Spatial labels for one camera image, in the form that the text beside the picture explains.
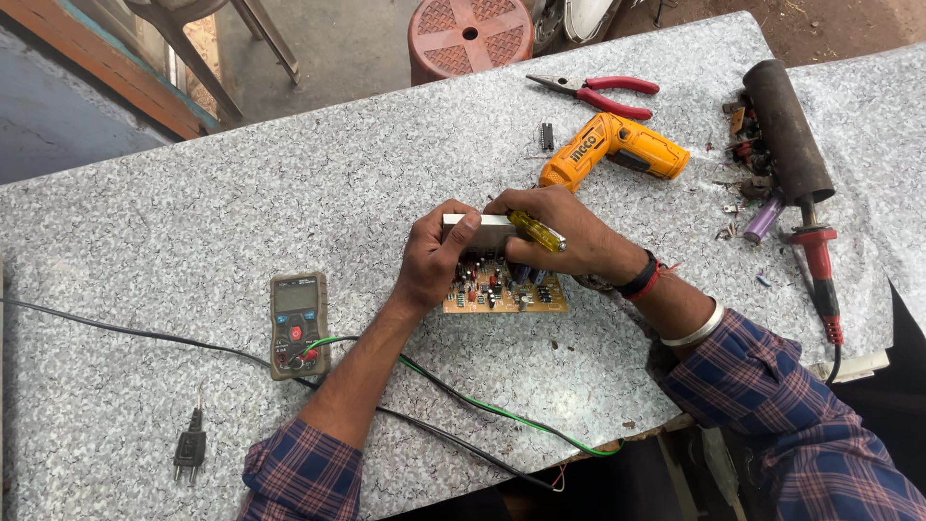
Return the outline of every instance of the red wire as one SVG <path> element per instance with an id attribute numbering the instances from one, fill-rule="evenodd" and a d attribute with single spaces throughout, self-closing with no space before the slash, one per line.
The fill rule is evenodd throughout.
<path id="1" fill-rule="evenodd" d="M 550 487 L 555 487 L 559 482 L 559 479 L 563 477 L 563 473 L 566 472 L 566 465 L 568 464 L 564 464 L 563 466 L 559 467 L 559 476 L 553 480 L 553 483 L 550 485 Z"/>

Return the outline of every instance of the man's left hand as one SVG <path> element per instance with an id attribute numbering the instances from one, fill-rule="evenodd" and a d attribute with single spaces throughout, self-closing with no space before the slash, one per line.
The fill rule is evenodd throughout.
<path id="1" fill-rule="evenodd" d="M 441 244 L 445 213 L 465 213 Z M 454 280 L 460 253 L 472 239 L 482 216 L 472 206 L 448 199 L 431 213 L 415 221 L 408 236 L 402 270 L 395 283 L 392 303 L 414 313 L 419 320 L 447 297 Z"/>

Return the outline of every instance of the black wristband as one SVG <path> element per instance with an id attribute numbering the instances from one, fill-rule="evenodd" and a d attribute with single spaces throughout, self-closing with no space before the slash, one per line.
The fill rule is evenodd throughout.
<path id="1" fill-rule="evenodd" d="M 625 298 L 643 291 L 646 285 L 649 284 L 649 279 L 653 278 L 653 274 L 656 273 L 656 256 L 648 249 L 644 251 L 646 252 L 646 257 L 649 257 L 649 262 L 646 263 L 646 267 L 626 285 L 615 286 L 615 289 Z"/>

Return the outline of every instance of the yellow power drill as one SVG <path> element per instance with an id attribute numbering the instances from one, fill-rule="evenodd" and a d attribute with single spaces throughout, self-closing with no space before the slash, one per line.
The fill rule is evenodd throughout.
<path id="1" fill-rule="evenodd" d="M 667 180 L 675 179 L 691 157 L 640 123 L 599 112 L 546 162 L 539 185 L 562 184 L 574 194 L 605 154 L 621 166 Z"/>

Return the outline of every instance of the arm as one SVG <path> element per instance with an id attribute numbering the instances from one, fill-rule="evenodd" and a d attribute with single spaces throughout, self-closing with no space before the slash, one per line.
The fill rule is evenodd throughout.
<path id="1" fill-rule="evenodd" d="M 643 250 L 610 230 L 568 190 L 507 190 L 485 213 L 525 210 L 566 237 L 552 253 L 509 238 L 506 257 L 534 268 L 596 274 L 623 286 L 646 265 Z M 633 303 L 666 339 L 700 328 L 714 302 L 673 273 Z M 800 365 L 800 345 L 727 311 L 659 384 L 702 426 L 771 438 L 761 454 L 780 519 L 926 519 L 926 501 L 894 468 L 861 418 Z"/>
<path id="2" fill-rule="evenodd" d="M 468 213 L 441 245 L 441 217 Z M 353 519 L 373 412 L 412 330 L 446 296 L 460 252 L 479 228 L 449 200 L 412 226 L 393 294 L 302 411 L 251 447 L 241 519 Z"/>

